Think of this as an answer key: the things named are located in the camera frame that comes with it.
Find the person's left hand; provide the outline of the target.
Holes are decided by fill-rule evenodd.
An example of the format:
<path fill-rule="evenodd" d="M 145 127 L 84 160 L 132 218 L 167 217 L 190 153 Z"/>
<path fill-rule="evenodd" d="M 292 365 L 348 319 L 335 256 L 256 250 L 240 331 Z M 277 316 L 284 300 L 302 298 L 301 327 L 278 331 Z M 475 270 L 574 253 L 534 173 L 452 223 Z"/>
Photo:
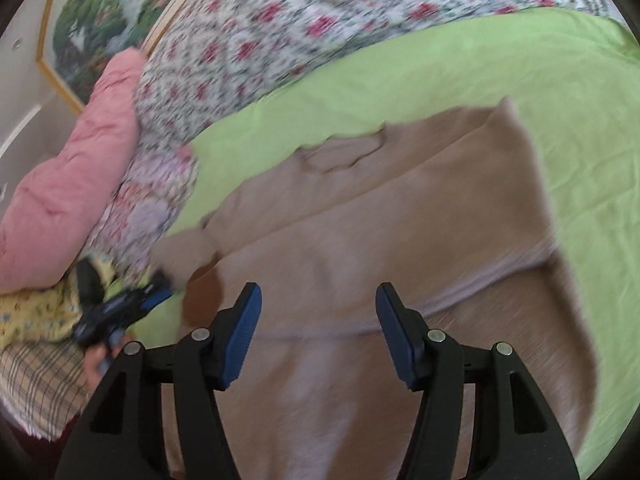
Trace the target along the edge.
<path fill-rule="evenodd" d="M 115 359 L 120 350 L 132 341 L 131 336 L 126 332 L 115 334 L 115 344 L 109 347 L 107 344 L 96 344 L 88 348 L 84 354 L 84 375 L 90 392 L 95 392 L 106 371 L 111 366 L 110 362 Z"/>

